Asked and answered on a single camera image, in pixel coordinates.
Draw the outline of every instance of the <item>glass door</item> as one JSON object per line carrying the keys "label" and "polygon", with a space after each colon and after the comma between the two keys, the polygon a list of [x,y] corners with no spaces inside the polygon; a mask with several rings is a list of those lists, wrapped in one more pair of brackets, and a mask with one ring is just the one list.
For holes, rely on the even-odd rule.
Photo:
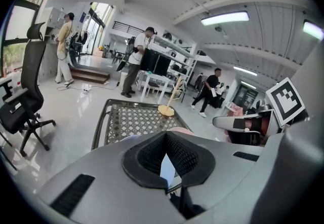
{"label": "glass door", "polygon": [[257,91],[252,90],[249,87],[240,85],[240,87],[233,99],[233,103],[235,103],[239,107],[242,107],[243,111],[246,111],[249,108],[251,108],[257,95],[258,95]]}
{"label": "glass door", "polygon": [[99,24],[93,18],[91,18],[88,28],[87,28],[88,38],[87,38],[86,43],[82,47],[82,53],[84,53],[84,54],[92,53],[92,49],[93,49],[93,45],[95,42],[98,28],[99,28]]}

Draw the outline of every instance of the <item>white tiled floor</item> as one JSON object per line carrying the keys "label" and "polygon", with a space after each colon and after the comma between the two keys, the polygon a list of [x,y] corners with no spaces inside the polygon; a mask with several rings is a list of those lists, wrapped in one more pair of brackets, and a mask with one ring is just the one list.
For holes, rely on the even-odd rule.
{"label": "white tiled floor", "polygon": [[[18,172],[11,171],[17,182],[37,192],[53,175],[90,151],[95,128],[105,101],[109,98],[126,99],[120,95],[120,87],[116,88],[115,81],[99,85],[75,80],[72,87],[84,89],[93,85],[113,90],[93,88],[89,94],[84,94],[82,90],[76,89],[58,91],[57,88],[62,85],[57,85],[54,79],[40,84],[39,88],[45,99],[39,111],[42,116],[40,120],[54,119],[57,123],[56,127],[47,125],[39,130],[40,137],[51,148],[48,152],[31,135],[25,147],[27,157],[21,157],[19,148],[22,135],[19,133],[11,135],[1,127],[1,131],[14,147],[8,146],[0,138],[5,154],[18,168]],[[140,95],[141,93],[137,92],[129,100],[139,101]],[[172,106],[197,136],[213,140],[217,137],[221,141],[224,140],[224,132],[211,124],[216,110],[208,107],[206,109],[208,117],[204,119],[198,114],[202,101],[197,104],[196,110],[190,107],[193,96],[195,94],[188,91],[183,103],[177,100]],[[155,103],[155,95],[149,95],[144,102]]]}

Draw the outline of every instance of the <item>metal grid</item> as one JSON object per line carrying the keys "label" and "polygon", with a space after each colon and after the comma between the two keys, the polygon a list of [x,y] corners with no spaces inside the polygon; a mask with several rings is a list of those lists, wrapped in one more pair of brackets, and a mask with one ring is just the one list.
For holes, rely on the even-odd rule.
{"label": "metal grid", "polygon": [[161,115],[157,107],[134,107],[114,104],[109,113],[105,144],[116,143],[131,135],[144,135],[166,131],[173,127],[184,127],[176,115]]}

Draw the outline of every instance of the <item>black office chair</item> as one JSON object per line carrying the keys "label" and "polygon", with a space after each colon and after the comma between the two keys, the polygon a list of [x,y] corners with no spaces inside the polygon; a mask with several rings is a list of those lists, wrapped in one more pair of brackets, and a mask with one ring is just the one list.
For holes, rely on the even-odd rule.
{"label": "black office chair", "polygon": [[[54,120],[39,122],[35,115],[44,103],[44,98],[37,85],[39,67],[46,47],[46,42],[43,41],[43,36],[39,31],[43,24],[44,22],[35,24],[27,31],[27,37],[30,40],[26,45],[21,72],[22,90],[12,95],[8,86],[8,83],[11,80],[4,81],[0,85],[0,87],[5,88],[6,93],[9,96],[9,98],[5,100],[5,104],[0,108],[0,122],[3,127],[11,134],[15,134],[17,131],[24,128],[25,123],[28,124],[27,131],[19,150],[23,157],[26,156],[24,148],[32,133],[36,136],[45,150],[48,151],[50,149],[49,146],[43,143],[36,133],[36,129],[47,124],[56,125]],[[20,103],[21,106],[15,108],[17,103]]]}

